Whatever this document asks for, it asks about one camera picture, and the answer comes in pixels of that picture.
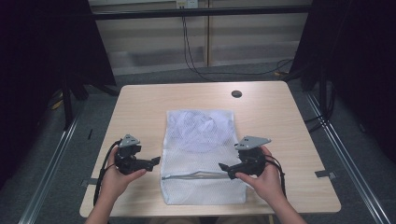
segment table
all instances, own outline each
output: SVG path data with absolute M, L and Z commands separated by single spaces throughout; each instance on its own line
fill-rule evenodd
M 241 91 L 235 98 L 233 91 Z M 286 83 L 222 82 L 124 86 L 92 178 L 99 176 L 109 147 L 129 133 L 138 138 L 139 159 L 162 155 L 166 111 L 177 109 L 229 109 L 234 112 L 238 139 L 245 135 L 268 137 L 266 145 L 286 173 L 288 200 L 299 213 L 335 213 L 341 204 Z M 166 205 L 160 189 L 160 166 L 133 182 L 114 205 L 113 217 L 235 216 L 273 214 L 272 208 L 247 188 L 247 201 L 228 205 Z M 87 188 L 80 214 L 92 210 L 94 185 Z

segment person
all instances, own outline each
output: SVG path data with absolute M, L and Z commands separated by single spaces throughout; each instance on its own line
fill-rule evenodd
M 271 152 L 267 147 L 261 146 L 262 153 L 271 156 Z M 121 174 L 114 164 L 114 155 L 117 152 L 118 147 L 114 147 L 111 150 L 110 156 L 108 158 L 108 170 L 102 181 L 102 187 L 100 191 L 99 198 L 96 202 L 95 207 L 90 212 L 88 218 L 86 219 L 86 224 L 98 224 L 107 223 L 110 216 L 111 210 L 114 206 L 116 200 L 121 196 L 121 194 L 126 190 L 128 185 L 141 177 L 146 173 L 146 170 L 139 170 L 131 173 L 130 175 Z M 270 164 L 265 164 L 265 169 L 260 176 L 254 178 L 252 176 L 236 173 L 236 177 L 240 178 L 251 187 L 254 188 L 256 193 L 264 199 L 274 210 L 276 216 L 283 224 L 300 224 L 306 223 L 303 218 L 296 212 L 296 210 L 291 206 L 286 197 L 282 192 L 280 186 L 279 173 L 277 168 Z M 183 223 L 199 223 L 199 219 L 191 218 L 186 220 L 192 220 L 192 222 Z M 172 222 L 171 218 L 166 218 L 164 222 L 159 219 L 151 223 L 176 223 Z M 227 223 L 224 219 L 218 220 L 218 223 Z

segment black round hole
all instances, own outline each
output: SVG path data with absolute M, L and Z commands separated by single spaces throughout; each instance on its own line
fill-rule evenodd
M 241 91 L 232 91 L 231 96 L 233 96 L 235 98 L 239 98 L 242 96 L 242 92 Z

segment white mesh bag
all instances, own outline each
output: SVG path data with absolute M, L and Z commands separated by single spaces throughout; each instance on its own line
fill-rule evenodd
M 167 112 L 163 140 L 161 190 L 167 204 L 244 203 L 246 185 L 231 180 L 219 162 L 241 161 L 233 111 L 173 110 Z

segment wall outlet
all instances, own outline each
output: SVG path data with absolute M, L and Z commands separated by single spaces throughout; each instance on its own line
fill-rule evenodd
M 187 8 L 187 0 L 176 0 L 176 8 Z
M 187 0 L 187 8 L 198 8 L 198 0 Z

